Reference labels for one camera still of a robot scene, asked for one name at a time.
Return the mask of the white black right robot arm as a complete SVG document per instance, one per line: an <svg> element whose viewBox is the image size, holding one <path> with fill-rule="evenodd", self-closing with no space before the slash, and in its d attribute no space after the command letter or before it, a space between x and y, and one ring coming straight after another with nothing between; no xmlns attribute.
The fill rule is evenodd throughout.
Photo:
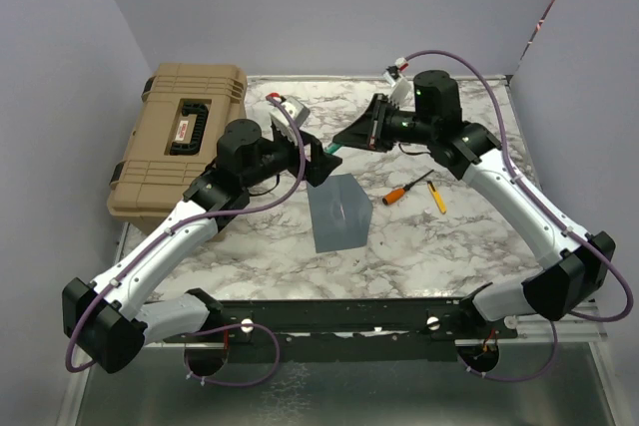
<svg viewBox="0 0 639 426"><path fill-rule="evenodd" d="M604 262L614 253L614 240L571 220L514 168L484 126L463 120L458 84L448 73L430 70L413 81L399 74L388 79L391 94L374 95L333 142L380 153L397 144L426 147L438 165L496 208L541 267L527 279L489 284L471 293L458 313L466 335L480 337L496 320L510 315L539 314L557 321L603 284Z"/></svg>

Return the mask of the white green glue stick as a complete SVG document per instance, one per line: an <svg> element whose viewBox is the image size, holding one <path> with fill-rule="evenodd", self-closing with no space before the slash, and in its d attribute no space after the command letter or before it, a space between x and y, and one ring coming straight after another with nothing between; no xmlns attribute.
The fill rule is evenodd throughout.
<svg viewBox="0 0 639 426"><path fill-rule="evenodd" d="M336 153L336 152L337 152L340 148L341 148L341 145L339 145L339 144L335 144L335 143L331 143L330 145L328 145L328 146L324 149L324 151L325 151L326 153L329 153L329 154L334 154L334 153Z"/></svg>

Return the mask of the aluminium extrusion rail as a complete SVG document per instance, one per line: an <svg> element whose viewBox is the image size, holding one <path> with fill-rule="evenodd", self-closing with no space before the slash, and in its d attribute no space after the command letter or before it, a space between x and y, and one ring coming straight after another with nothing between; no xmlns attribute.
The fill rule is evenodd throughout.
<svg viewBox="0 0 639 426"><path fill-rule="evenodd" d="M550 343L553 339L550 322L540 315L514 317L517 340L530 343ZM559 342L590 343L608 338L603 323L588 321L574 315L566 315L554 322Z"/></svg>

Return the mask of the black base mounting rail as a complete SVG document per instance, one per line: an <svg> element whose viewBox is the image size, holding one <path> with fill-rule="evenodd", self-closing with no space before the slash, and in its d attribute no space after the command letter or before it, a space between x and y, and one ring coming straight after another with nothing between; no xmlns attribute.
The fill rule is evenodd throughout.
<svg viewBox="0 0 639 426"><path fill-rule="evenodd" d="M458 297L223 300L197 333L179 333L198 358L231 362L453 361L456 345L517 333L504 322L475 323Z"/></svg>

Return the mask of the orange handled screwdriver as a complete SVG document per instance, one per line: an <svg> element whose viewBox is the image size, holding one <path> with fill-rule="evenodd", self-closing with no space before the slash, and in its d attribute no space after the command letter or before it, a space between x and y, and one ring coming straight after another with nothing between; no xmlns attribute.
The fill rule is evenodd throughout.
<svg viewBox="0 0 639 426"><path fill-rule="evenodd" d="M428 172L426 172L425 174L423 174L422 176L420 176L419 178L413 180L412 182L405 184L403 187L401 188L397 188L391 192L389 192L388 194L386 194L383 198L382 198L382 203L385 206L390 206L394 203L396 203L397 201L399 201L408 191L410 191L416 184L418 184L419 182L421 182L422 180L425 180L429 175L431 175L433 173L433 170L430 170Z"/></svg>

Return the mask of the tan plastic tool case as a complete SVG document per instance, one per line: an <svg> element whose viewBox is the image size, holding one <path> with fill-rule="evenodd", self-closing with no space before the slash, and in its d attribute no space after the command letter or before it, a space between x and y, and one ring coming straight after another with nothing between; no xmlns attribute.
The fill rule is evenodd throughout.
<svg viewBox="0 0 639 426"><path fill-rule="evenodd" d="M145 234L159 226L215 158L226 125L246 115L247 84L235 65L160 64L109 182L112 217Z"/></svg>

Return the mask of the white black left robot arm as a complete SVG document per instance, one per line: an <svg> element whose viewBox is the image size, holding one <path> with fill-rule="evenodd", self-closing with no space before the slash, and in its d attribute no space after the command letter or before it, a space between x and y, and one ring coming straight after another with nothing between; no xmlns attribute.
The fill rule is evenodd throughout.
<svg viewBox="0 0 639 426"><path fill-rule="evenodd" d="M176 299L150 302L156 287L194 249L221 232L236 216L251 212L250 189L289 172L313 187L342 163L312 135L262 135L247 119L230 122L217 156L187 188L167 218L128 256L90 282L70 281L62 292L63 329L71 348L80 347L104 371L127 366L142 347L186 334L206 341L223 323L221 306L190 290Z"/></svg>

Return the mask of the yellow utility knife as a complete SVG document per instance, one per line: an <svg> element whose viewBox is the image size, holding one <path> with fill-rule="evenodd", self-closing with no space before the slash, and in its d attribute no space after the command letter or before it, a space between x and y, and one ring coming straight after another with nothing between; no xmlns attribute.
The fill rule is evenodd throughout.
<svg viewBox="0 0 639 426"><path fill-rule="evenodd" d="M434 183L432 181L428 181L427 182L427 186L428 189L430 191L430 194L439 210L440 213L442 214L446 214L447 213L447 208L446 205L438 191L438 189L435 187Z"/></svg>

